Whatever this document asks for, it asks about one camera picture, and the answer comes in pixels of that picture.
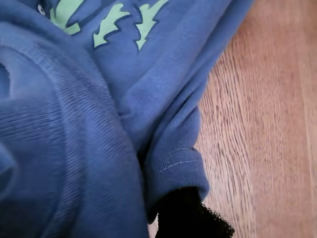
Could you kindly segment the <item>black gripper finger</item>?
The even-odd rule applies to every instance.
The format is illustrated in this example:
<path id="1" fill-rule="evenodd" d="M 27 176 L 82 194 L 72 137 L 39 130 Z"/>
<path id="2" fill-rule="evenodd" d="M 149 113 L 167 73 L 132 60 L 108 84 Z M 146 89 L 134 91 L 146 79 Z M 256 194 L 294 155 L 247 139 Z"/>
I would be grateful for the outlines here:
<path id="1" fill-rule="evenodd" d="M 231 238 L 234 232 L 201 202 L 196 187 L 176 189 L 158 203 L 157 238 Z"/>

